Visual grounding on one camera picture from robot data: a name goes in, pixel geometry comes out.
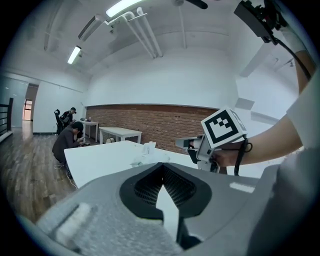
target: tissue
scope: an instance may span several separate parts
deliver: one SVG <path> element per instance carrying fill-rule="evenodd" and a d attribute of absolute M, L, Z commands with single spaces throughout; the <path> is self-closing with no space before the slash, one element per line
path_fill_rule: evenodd
<path fill-rule="evenodd" d="M 137 155 L 131 164 L 132 167 L 138 167 L 158 162 L 167 163 L 170 161 L 169 156 L 161 150 L 156 150 L 156 143 L 150 141 L 143 145 L 141 154 Z"/>

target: black grille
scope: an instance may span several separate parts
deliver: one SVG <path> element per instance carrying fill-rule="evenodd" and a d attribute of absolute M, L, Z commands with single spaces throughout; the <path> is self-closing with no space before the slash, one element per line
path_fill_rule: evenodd
<path fill-rule="evenodd" d="M 174 204 L 179 207 L 196 193 L 196 186 L 169 168 L 164 166 L 163 169 L 163 185 Z"/>
<path fill-rule="evenodd" d="M 162 168 L 158 168 L 134 186 L 135 194 L 145 203 L 156 206 L 158 193 L 162 187 Z"/>

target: railing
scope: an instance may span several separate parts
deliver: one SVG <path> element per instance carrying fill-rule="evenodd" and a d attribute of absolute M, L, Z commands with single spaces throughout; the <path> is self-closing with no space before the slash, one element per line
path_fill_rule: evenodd
<path fill-rule="evenodd" d="M 1 135 L 5 134 L 6 132 L 11 131 L 11 115 L 12 115 L 13 103 L 14 103 L 14 99 L 10 98 L 8 105 L 7 104 L 0 104 L 0 108 L 4 108 L 4 110 L 0 109 L 0 114 L 6 114 L 6 117 L 1 117 L 2 115 L 0 115 L 0 137 L 1 137 Z"/>

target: black jacket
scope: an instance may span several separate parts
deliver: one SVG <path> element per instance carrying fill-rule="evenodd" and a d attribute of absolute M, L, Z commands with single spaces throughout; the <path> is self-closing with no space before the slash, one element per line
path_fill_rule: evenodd
<path fill-rule="evenodd" d="M 62 122 L 62 125 L 66 128 L 73 120 L 73 115 L 71 114 L 70 110 L 66 111 L 60 116 L 60 121 Z"/>
<path fill-rule="evenodd" d="M 68 126 L 60 133 L 60 135 L 56 139 L 52 148 L 52 153 L 60 163 L 65 164 L 65 149 L 76 148 L 78 146 L 79 142 L 74 141 L 73 129 Z"/>

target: hand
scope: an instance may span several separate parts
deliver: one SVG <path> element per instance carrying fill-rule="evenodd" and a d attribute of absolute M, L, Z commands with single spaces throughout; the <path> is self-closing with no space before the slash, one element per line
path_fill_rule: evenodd
<path fill-rule="evenodd" d="M 221 145 L 221 149 L 229 149 L 229 150 L 216 150 L 213 152 L 212 157 L 213 159 L 219 164 L 220 167 L 228 167 L 234 166 L 237 161 L 238 157 L 238 150 L 231 150 L 231 149 L 239 149 L 241 143 L 226 143 Z"/>

